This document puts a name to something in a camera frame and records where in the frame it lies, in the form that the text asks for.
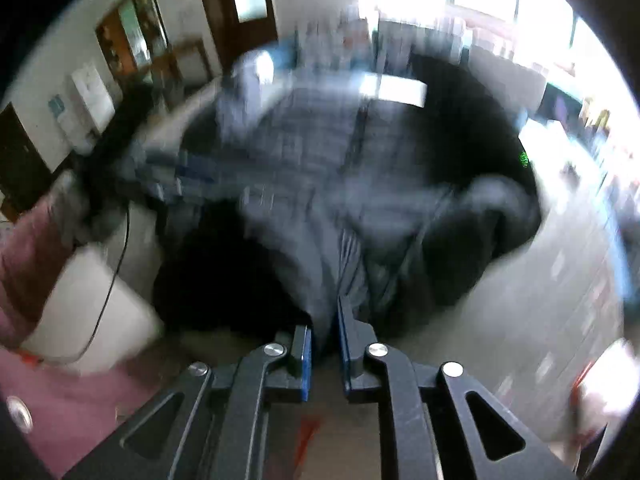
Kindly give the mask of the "pink sleeve left forearm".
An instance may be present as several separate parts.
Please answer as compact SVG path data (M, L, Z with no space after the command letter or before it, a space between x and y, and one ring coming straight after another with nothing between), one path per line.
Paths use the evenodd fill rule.
M40 200L1 243L1 345L17 348L34 331L58 277L73 255L53 209Z

